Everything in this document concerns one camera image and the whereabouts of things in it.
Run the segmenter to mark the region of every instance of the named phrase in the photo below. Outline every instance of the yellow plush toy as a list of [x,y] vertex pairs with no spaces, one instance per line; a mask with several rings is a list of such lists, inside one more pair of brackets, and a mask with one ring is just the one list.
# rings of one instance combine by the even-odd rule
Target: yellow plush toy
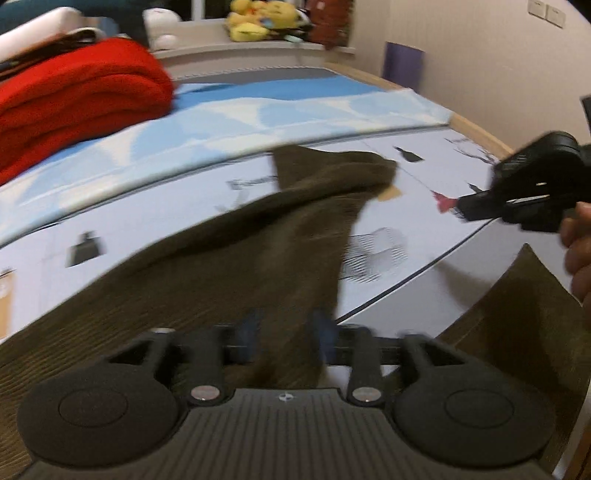
[[233,41],[264,40],[274,30],[300,26],[296,8],[281,0],[232,0],[230,10],[226,27]]
[[261,41],[266,39],[269,31],[254,23],[243,23],[230,29],[230,38],[233,41]]
[[300,16],[296,8],[281,0],[271,0],[259,10],[262,17],[261,25],[270,30],[282,30],[285,28],[297,28]]
[[243,23],[261,25],[259,16],[252,7],[251,0],[232,0],[230,14],[226,17],[226,26],[229,30]]

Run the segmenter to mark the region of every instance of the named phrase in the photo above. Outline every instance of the purple panel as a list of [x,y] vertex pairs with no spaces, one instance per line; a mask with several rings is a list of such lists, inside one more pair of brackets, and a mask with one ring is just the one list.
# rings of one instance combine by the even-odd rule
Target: purple panel
[[382,78],[418,92],[423,73],[423,54],[416,48],[387,42]]

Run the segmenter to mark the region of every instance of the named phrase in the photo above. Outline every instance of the printed pattern on sheet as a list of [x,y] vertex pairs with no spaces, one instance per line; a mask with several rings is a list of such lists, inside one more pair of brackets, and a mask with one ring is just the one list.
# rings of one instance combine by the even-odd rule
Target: printed pattern on sheet
[[90,143],[0,187],[0,245],[155,181],[283,144],[449,123],[412,90],[201,103]]

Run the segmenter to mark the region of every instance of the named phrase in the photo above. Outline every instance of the olive green cloth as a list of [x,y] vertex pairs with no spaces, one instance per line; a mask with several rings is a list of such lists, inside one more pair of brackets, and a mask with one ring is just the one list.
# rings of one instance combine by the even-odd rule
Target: olive green cloth
[[15,415],[33,385],[152,327],[233,323],[260,308],[259,358],[230,368],[229,383],[316,385],[308,315],[334,310],[350,229],[396,163],[303,147],[273,158],[280,192],[148,247],[0,346],[0,478],[30,461]]
[[548,396],[557,425],[541,465],[552,472],[579,416],[591,375],[591,330],[579,302],[526,244],[484,298],[439,339]]

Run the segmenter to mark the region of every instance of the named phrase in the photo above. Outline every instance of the blue bed sheet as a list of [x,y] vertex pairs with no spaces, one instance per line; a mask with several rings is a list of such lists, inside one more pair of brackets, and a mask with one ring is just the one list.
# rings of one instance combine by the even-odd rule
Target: blue bed sheet
[[[233,85],[231,83],[192,83],[181,85],[177,89],[173,112],[185,110],[200,103],[234,98],[304,100],[308,98],[360,95],[362,93],[379,91],[380,89],[377,87],[356,82],[340,75],[321,79],[272,80],[270,82],[255,82],[245,85]],[[98,140],[87,140],[65,148],[33,167],[32,170],[84,150]]]
[[[316,98],[301,98],[312,92],[283,81],[266,97],[249,97],[250,86],[196,86],[194,102],[187,97],[171,115],[54,155],[0,187],[0,245],[122,193],[233,158],[286,144],[438,127],[451,116],[409,89],[337,95],[331,82],[321,83],[324,93]],[[246,96],[220,99],[231,91]]]

